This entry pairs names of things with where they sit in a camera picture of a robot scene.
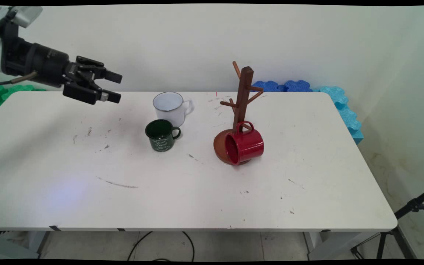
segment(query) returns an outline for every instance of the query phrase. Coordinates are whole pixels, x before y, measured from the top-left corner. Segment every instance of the light blue foam block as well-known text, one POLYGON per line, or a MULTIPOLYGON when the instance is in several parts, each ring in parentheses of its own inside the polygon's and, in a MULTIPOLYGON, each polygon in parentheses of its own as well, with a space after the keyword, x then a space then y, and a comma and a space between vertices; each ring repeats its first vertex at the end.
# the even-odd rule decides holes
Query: light blue foam block
POLYGON ((338 109, 338 112, 351 135, 355 134, 361 128, 361 123, 356 119, 358 115, 350 110, 348 105, 344 105, 342 109, 338 109))
POLYGON ((360 130, 356 131, 351 136, 353 137, 353 140, 356 144, 359 144, 364 139, 364 136, 362 135, 362 132, 360 130))
POLYGON ((330 95, 337 109, 343 109, 348 104, 348 98, 345 96, 345 91, 337 86, 324 86, 320 88, 320 92, 330 95))

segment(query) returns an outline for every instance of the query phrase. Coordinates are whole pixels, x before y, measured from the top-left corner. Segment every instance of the floor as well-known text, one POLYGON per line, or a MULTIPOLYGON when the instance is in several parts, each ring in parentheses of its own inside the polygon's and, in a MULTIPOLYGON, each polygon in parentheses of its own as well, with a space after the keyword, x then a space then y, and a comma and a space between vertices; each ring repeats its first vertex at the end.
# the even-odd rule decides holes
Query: floor
MULTIPOLYGON (((146 232, 50 232, 40 258, 127 260, 133 245, 146 232)), ((194 261, 307 260, 303 233, 190 232, 194 261)), ((375 258, 379 237, 358 249, 364 258, 375 258)), ((166 258, 190 261, 192 248, 181 232, 153 232, 136 248, 131 260, 166 258)), ((403 258, 394 237, 388 236, 383 258, 403 258)), ((348 250, 335 259, 354 259, 348 250)))

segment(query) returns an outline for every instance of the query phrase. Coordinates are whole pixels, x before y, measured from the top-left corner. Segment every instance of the blue foam block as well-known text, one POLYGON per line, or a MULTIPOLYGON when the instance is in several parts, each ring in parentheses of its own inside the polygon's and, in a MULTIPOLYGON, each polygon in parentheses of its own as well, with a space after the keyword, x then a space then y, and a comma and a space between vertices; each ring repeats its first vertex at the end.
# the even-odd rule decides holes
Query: blue foam block
POLYGON ((281 90, 282 92, 287 91, 287 87, 285 85, 278 85, 278 89, 281 90))
POLYGON ((337 86, 321 87, 320 92, 330 95, 337 109, 343 109, 348 104, 348 98, 344 94, 345 91, 337 86))
POLYGON ((264 92, 283 92, 283 90, 281 90, 281 88, 279 87, 278 83, 274 81, 267 81, 267 82, 258 81, 258 82, 255 82, 253 86, 263 88, 264 92))
POLYGON ((305 82, 303 80, 299 81, 287 81, 284 86, 287 87, 287 92, 313 92, 312 89, 310 89, 310 84, 308 82, 305 82))
POLYGON ((338 112, 351 135, 355 134, 361 128, 361 123, 356 119, 358 115, 350 110, 347 105, 342 109, 338 109, 338 112))
POLYGON ((362 135, 362 132, 360 130, 356 131, 351 136, 353 137, 353 140, 356 144, 359 144, 364 139, 364 136, 362 135))

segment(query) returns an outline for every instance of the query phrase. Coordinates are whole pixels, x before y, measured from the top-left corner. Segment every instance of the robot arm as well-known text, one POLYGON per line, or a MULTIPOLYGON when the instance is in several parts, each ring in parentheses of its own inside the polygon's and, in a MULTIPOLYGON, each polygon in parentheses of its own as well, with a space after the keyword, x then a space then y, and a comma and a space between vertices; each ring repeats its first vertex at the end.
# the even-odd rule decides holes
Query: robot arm
POLYGON ((28 27, 42 12, 42 7, 0 7, 0 72, 17 77, 0 84, 31 80, 54 87, 64 85, 63 95, 89 104, 96 101, 119 103, 121 95, 102 89, 94 80, 121 83, 122 75, 107 70, 102 62, 69 56, 50 47, 26 42, 18 37, 19 26, 28 27))

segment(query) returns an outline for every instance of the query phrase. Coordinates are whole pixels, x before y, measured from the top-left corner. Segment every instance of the mug stand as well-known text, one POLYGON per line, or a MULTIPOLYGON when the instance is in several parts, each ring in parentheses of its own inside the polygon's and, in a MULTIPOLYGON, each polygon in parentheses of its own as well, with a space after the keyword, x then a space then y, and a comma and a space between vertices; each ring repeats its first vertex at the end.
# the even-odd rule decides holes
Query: mug stand
MULTIPOLYGON (((244 121, 244 115, 246 113, 246 106, 250 104, 254 99, 261 96, 263 94, 263 89, 261 87, 254 87, 251 85, 253 80, 253 69, 251 67, 244 67, 241 72, 237 65, 237 62, 232 62, 235 71, 237 72, 238 79, 240 80, 240 84, 238 86, 238 95, 237 95, 237 104, 233 103, 233 99, 230 99, 230 102, 221 101, 220 104, 232 107, 234 113, 233 119, 233 129, 228 129, 225 131, 221 131, 217 136, 215 136, 213 140, 213 148, 215 150, 215 154, 217 157, 226 164, 231 165, 229 162, 229 157, 227 155, 227 150, 225 149, 225 137, 227 133, 236 133, 237 123, 244 121), (250 90, 259 91, 256 95, 248 99, 250 95, 250 90)), ((246 129, 251 129, 246 124, 240 126, 240 131, 243 130, 243 127, 246 129)), ((239 165, 248 163, 249 160, 241 162, 239 165)))

